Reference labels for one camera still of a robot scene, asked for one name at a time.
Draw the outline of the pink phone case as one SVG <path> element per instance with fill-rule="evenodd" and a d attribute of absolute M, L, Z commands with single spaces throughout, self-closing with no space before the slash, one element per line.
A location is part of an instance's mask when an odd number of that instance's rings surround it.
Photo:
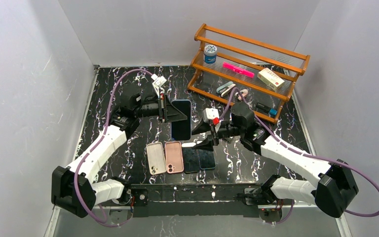
<path fill-rule="evenodd" d="M 176 174 L 184 171 L 182 145 L 180 141 L 165 143 L 165 159 L 167 173 Z"/>

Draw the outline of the bare black phone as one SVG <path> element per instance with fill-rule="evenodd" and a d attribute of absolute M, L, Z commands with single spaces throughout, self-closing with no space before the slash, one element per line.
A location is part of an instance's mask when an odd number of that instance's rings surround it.
<path fill-rule="evenodd" d="M 198 150 L 193 148 L 195 145 L 196 143 L 194 142 L 182 144 L 185 174 L 197 173 L 200 170 Z"/>
<path fill-rule="evenodd" d="M 200 169 L 202 170 L 212 170 L 215 169 L 215 157 L 214 153 L 206 150 L 197 150 Z"/>

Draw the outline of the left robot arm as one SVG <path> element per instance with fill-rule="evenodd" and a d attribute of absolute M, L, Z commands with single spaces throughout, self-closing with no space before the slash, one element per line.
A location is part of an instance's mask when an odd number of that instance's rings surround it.
<path fill-rule="evenodd" d="M 116 150 L 126 144 L 140 124 L 140 118 L 157 117 L 160 122 L 185 121 L 188 117 L 176 108 L 164 93 L 148 100 L 139 92 L 122 94 L 119 104 L 109 108 L 108 124 L 76 160 L 66 167 L 58 166 L 51 177 L 51 203 L 77 217 L 92 215 L 95 205 L 120 199 L 128 186 L 121 178 L 94 181 L 101 167 Z"/>

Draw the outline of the beige phone case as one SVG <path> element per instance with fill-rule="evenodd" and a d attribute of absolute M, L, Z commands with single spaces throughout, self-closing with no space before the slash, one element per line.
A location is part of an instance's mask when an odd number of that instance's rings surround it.
<path fill-rule="evenodd" d="M 146 145 L 147 160 L 151 175 L 158 175 L 166 172 L 166 160 L 161 142 Z"/>

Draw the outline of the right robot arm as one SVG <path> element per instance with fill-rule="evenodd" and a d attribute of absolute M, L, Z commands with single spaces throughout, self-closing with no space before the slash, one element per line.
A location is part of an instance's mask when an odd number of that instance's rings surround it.
<path fill-rule="evenodd" d="M 238 194 L 246 199 L 247 205 L 293 199 L 314 204 L 327 215 L 339 218 L 358 194 L 355 179 L 345 162 L 310 158 L 307 152 L 267 131 L 249 106 L 242 102 L 231 107 L 230 118 L 230 121 L 221 121 L 218 110 L 204 109 L 202 121 L 191 133 L 208 132 L 209 135 L 195 145 L 195 149 L 213 151 L 221 139 L 238 136 L 247 150 L 272 159 L 303 177 L 303 180 L 294 180 L 272 175 L 260 188 Z"/>

